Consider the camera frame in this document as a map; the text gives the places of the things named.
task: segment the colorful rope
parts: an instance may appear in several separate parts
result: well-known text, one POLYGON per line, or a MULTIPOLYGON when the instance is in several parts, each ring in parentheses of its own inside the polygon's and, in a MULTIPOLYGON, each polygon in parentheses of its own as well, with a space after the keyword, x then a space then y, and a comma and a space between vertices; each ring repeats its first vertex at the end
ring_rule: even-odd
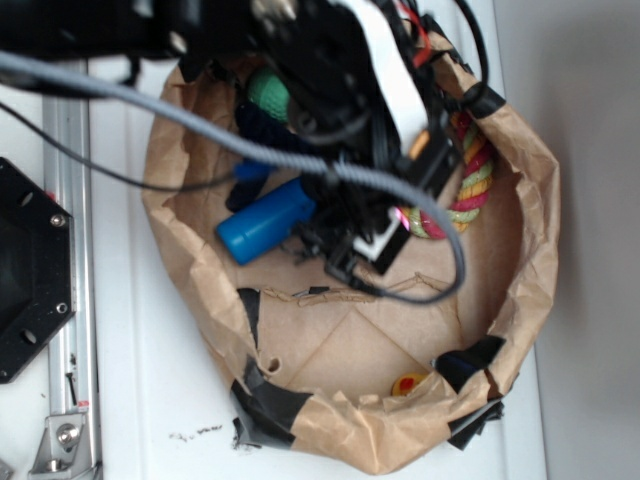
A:
MULTIPOLYGON (((468 113, 453 114, 451 124, 458 139, 462 142, 466 168, 457 200, 447 212, 453 226, 462 233, 467 229, 469 223, 478 217, 480 208, 489 198, 496 149, 468 113)), ((407 220, 409 230, 414 235, 432 239, 445 238, 440 227, 419 208, 405 207, 400 211, 407 220)))

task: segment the robotic arm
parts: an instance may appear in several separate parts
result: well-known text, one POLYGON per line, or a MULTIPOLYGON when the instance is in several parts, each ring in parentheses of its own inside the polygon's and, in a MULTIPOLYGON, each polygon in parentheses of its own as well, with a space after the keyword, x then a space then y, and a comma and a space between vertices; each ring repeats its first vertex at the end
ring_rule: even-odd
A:
MULTIPOLYGON (((125 54, 132 65, 128 84, 135 82, 140 58, 180 57, 189 80, 212 59, 258 53, 291 93, 290 123, 323 157, 388 172, 437 197, 458 156, 445 131, 450 108, 435 85, 428 52, 415 46, 398 13, 409 11, 415 31, 424 34, 411 5, 6 0, 0 7, 0 49, 49 61, 125 54)), ((78 94, 25 76, 0 81, 78 94)), ((356 288, 362 288, 353 276, 359 260, 384 273, 409 237, 389 215, 398 198, 317 177, 305 185, 325 210, 296 229, 307 253, 324 257, 328 273, 356 288)))

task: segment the gray cable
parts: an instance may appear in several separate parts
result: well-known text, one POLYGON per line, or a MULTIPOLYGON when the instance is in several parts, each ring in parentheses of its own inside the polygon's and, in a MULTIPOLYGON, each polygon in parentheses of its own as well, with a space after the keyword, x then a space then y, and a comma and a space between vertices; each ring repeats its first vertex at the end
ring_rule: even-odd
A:
MULTIPOLYGON (((321 157, 283 152, 264 147, 240 138, 191 112, 157 98, 144 95, 132 88, 71 72, 39 60, 0 52, 0 72, 9 75, 17 74, 32 77, 43 82, 66 87, 72 91, 81 91, 98 97, 117 98, 172 120, 243 157, 254 158, 268 165, 296 169, 313 175, 334 172, 343 181, 356 183, 401 198, 408 205, 418 206, 431 217, 440 226, 453 250, 456 279, 447 290, 432 298, 444 298, 452 294, 463 283, 466 273, 464 253, 458 233, 451 224, 447 212, 440 208, 431 196, 405 180, 386 172, 371 170, 354 164, 335 162, 329 167, 321 157)), ((412 303, 422 304, 434 301, 433 299, 413 300, 415 301, 412 303)))

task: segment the metal bracket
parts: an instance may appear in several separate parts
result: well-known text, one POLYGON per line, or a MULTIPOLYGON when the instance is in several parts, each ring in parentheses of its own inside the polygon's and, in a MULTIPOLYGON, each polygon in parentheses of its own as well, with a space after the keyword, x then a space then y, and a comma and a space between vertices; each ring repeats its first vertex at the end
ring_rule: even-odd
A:
POLYGON ((71 480, 92 468, 91 445, 83 413, 52 415, 45 422, 29 480, 71 480))
POLYGON ((0 460, 0 480, 9 480, 11 478, 11 475, 13 475, 13 470, 11 470, 11 467, 0 460))

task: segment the black hexagonal plate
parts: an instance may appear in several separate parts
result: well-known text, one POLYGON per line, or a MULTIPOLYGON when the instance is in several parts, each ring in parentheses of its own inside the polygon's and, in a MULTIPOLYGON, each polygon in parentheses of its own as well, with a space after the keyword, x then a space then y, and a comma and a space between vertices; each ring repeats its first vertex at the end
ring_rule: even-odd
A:
POLYGON ((0 384, 73 314, 71 216, 0 157, 0 384))

